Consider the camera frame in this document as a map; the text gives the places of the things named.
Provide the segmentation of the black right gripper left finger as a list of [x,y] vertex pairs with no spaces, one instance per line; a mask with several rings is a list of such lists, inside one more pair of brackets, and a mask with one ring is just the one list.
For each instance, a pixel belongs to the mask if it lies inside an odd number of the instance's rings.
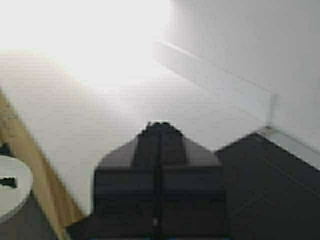
[[154,222],[160,123],[148,123],[109,152],[94,170],[92,215],[102,238],[150,238]]

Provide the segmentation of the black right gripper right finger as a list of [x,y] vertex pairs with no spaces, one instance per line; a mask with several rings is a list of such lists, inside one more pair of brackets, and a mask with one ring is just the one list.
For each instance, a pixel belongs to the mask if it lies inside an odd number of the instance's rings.
[[160,127],[163,236],[225,239],[227,200],[221,161],[171,124]]

